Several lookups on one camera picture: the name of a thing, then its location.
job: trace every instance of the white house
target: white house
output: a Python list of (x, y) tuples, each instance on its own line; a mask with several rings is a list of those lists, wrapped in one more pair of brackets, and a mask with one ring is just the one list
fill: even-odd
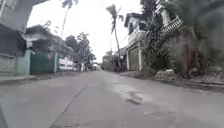
[[(174, 13), (167, 11), (160, 3), (156, 1), (156, 13), (160, 13), (163, 18), (163, 34), (167, 34), (175, 28), (183, 25)], [(141, 5), (146, 4), (147, 0), (141, 0)], [(127, 46), (127, 68), (128, 70), (142, 70), (142, 36), (146, 36), (146, 20), (141, 14), (128, 13), (125, 19), (125, 27), (129, 30), (129, 39)]]

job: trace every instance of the rock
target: rock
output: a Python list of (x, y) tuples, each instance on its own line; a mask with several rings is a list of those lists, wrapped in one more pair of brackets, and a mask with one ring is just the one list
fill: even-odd
[(190, 75), (193, 75), (193, 76), (197, 76), (199, 74), (199, 71), (197, 68), (191, 68), (190, 71), (189, 71)]
[(165, 76), (165, 72), (162, 71), (162, 70), (158, 71), (158, 72), (156, 73), (156, 75), (155, 75), (155, 77), (157, 77), (157, 78), (161, 78), (161, 77), (164, 77), (164, 76)]
[(174, 72), (173, 69), (167, 69), (167, 70), (165, 71), (165, 75), (166, 75), (167, 77), (175, 76), (175, 72)]

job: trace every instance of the road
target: road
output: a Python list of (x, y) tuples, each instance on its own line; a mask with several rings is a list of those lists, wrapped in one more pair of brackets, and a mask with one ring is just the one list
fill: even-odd
[(86, 72), (0, 86), (0, 128), (223, 128), (224, 94)]

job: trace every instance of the green fence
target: green fence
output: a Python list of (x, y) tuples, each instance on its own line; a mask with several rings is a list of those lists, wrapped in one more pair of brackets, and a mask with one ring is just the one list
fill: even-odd
[(54, 53), (35, 52), (30, 57), (30, 73), (55, 73), (58, 69), (58, 56)]

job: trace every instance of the metal gate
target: metal gate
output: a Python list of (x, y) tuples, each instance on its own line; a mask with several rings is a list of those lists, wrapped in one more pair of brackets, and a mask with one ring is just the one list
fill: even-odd
[(138, 56), (138, 48), (134, 48), (130, 50), (129, 53), (129, 61), (130, 61), (130, 70), (138, 71), (139, 70), (139, 56)]
[(54, 73), (55, 71), (55, 54), (45, 52), (35, 52), (30, 56), (30, 73)]

